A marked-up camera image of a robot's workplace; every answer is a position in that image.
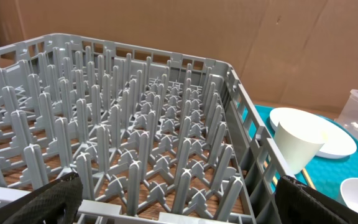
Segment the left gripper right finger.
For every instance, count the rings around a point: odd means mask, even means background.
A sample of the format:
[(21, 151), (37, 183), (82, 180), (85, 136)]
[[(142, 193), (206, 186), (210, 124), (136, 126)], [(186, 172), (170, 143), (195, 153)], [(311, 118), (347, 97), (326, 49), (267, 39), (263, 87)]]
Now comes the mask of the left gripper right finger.
[(358, 213), (297, 179), (284, 175), (275, 188), (283, 224), (358, 224)]

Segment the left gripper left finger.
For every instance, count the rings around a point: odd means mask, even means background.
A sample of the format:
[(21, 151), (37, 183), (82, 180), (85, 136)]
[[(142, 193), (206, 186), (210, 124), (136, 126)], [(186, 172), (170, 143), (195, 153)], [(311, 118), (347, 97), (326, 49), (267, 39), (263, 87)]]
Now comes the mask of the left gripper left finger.
[(0, 224), (72, 224), (82, 193), (80, 176), (70, 172), (0, 208)]

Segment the white paper cup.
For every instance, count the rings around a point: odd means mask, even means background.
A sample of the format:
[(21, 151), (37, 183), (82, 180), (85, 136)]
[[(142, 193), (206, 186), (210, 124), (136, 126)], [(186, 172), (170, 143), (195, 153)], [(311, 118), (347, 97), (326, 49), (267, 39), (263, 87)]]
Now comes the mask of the white paper cup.
[(273, 139), (294, 174), (301, 172), (326, 143), (320, 125), (295, 120), (280, 121)]

